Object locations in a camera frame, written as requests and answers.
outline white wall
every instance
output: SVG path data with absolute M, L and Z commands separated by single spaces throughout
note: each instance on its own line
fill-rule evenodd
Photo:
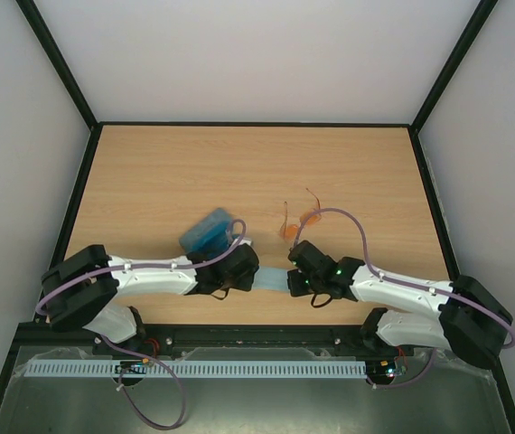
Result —
M 99 120 L 411 122 L 478 0 L 37 0 Z
M 0 0 L 0 369 L 32 318 L 88 135 L 16 2 Z
M 515 325 L 515 1 L 498 3 L 421 136 L 461 271 Z M 515 399 L 515 349 L 501 359 Z

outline black frame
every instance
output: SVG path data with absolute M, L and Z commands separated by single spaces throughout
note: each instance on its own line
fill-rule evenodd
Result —
M 51 266 L 59 263 L 64 259 L 66 249 L 69 245 L 70 236 L 72 234 L 73 226 L 79 211 L 80 202 L 85 190 L 85 185 L 89 178 L 90 168 L 95 156 L 99 137 L 102 128 L 105 125 L 159 125 L 159 126 L 227 126 L 227 127 L 403 127 L 408 131 L 412 147 L 417 160 L 417 167 L 420 172 L 422 183 L 425 189 L 426 198 L 432 213 L 432 219 L 435 224 L 436 234 L 440 242 L 440 247 L 445 259 L 445 265 L 448 270 L 450 279 L 455 279 L 459 275 L 458 264 L 454 256 L 453 248 L 448 236 L 448 231 L 445 226 L 445 220 L 436 196 L 435 188 L 430 176 L 426 158 L 424 155 L 423 147 L 420 143 L 419 132 L 425 125 L 426 120 L 435 108 L 436 103 L 443 95 L 446 86 L 454 76 L 454 73 L 460 66 L 464 56 L 468 53 L 469 48 L 473 44 L 477 34 L 484 26 L 484 23 L 491 14 L 494 6 L 498 0 L 481 0 L 476 7 L 471 19 L 463 30 L 458 42 L 456 43 L 453 51 L 451 52 L 445 66 L 438 75 L 432 89 L 428 93 L 422 107 L 417 113 L 411 125 L 408 124 L 337 124 L 337 123 L 278 123 L 278 122 L 99 122 L 93 115 L 89 103 L 85 100 L 79 85 L 75 81 L 72 72 L 67 65 L 64 57 L 57 46 L 57 43 L 51 36 L 51 32 L 42 16 L 34 4 L 33 0 L 15 0 L 19 4 L 23 15 L 29 22 L 29 25 L 36 34 L 41 46 L 47 53 L 51 63 L 67 89 L 73 102 L 77 106 L 81 116 L 85 120 L 89 130 L 90 137 L 87 143 L 87 148 L 83 160 L 81 162 L 80 170 L 75 182 L 73 192 L 70 198 L 69 206 L 61 226 L 61 232 L 55 246 L 55 250 L 51 259 Z M 206 326 L 206 325 L 148 325 L 156 333 L 170 334 L 175 340 L 179 341 L 184 347 L 190 343 L 192 336 L 199 336 L 201 340 L 215 339 L 215 342 L 230 339 L 231 326 Z M 266 335 L 274 333 L 272 326 L 243 326 L 241 333 L 265 333 Z M 348 351 L 346 349 L 340 350 L 340 346 L 336 345 L 336 337 L 353 336 L 358 333 L 357 326 L 285 326 L 275 327 L 276 336 L 268 336 L 268 341 L 278 339 L 280 342 L 288 342 L 288 340 L 296 340 L 299 342 L 307 342 L 308 345 L 315 345 L 316 347 L 325 346 L 332 348 L 334 351 Z M 13 343 L 6 356 L 5 364 L 0 374 L 0 407 L 5 394 L 6 386 L 11 378 L 11 374 L 16 361 L 19 348 L 22 345 L 35 345 L 35 346 L 56 346 L 56 345 L 75 345 L 75 346 L 92 346 L 94 334 L 91 332 L 81 330 L 75 333 L 54 334 L 44 322 L 36 317 L 31 323 L 20 324 L 16 330 Z M 515 433 L 515 405 L 510 395 L 509 385 L 507 384 L 504 371 L 502 370 L 501 363 L 493 369 L 492 374 L 497 382 L 499 394 L 501 396 L 502 405 L 504 407 L 510 429 Z

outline light blue cloth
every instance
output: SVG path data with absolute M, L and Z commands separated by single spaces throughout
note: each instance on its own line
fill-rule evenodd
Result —
M 260 266 L 254 277 L 252 288 L 290 292 L 290 289 L 287 287 L 287 269 Z

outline orange sunglasses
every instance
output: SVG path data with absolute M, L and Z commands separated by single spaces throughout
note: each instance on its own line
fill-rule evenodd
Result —
M 300 216 L 300 223 L 302 223 L 302 224 L 304 223 L 304 221 L 308 217 L 308 215 L 310 215 L 312 213 L 312 211 L 318 211 L 321 209 L 320 199 L 318 199 L 318 196 L 316 196 L 314 193 L 312 193 L 312 191 L 310 191 L 309 188 L 306 188 L 306 190 L 308 191 L 309 194 L 311 194 L 315 198 L 316 203 L 315 203 L 314 207 L 309 208 L 306 212 L 304 212 Z M 284 202 L 284 210 L 285 210 L 284 223 L 282 224 L 282 227 L 279 228 L 278 234 L 284 241 L 293 241 L 293 240 L 295 240 L 295 236 L 297 235 L 297 231 L 298 231 L 298 229 L 300 229 L 300 226 L 297 224 L 290 224 L 289 226 L 287 225 L 287 202 Z M 321 219 L 322 219 L 322 215 L 316 214 L 316 215 L 312 216 L 306 222 L 305 225 L 312 226 L 313 224 L 319 222 Z

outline wooden table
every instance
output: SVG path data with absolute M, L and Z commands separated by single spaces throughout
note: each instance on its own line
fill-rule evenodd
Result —
M 260 264 L 288 268 L 277 232 L 314 204 L 343 208 L 367 231 L 372 262 L 421 278 L 447 278 L 445 262 L 404 128 L 105 126 L 67 255 L 89 244 L 134 259 L 183 254 L 178 238 L 216 207 L 248 224 Z M 362 257 L 354 224 L 325 214 L 304 236 L 339 259 Z M 146 323 L 360 324 L 375 305 L 256 289 L 229 297 L 123 297 Z

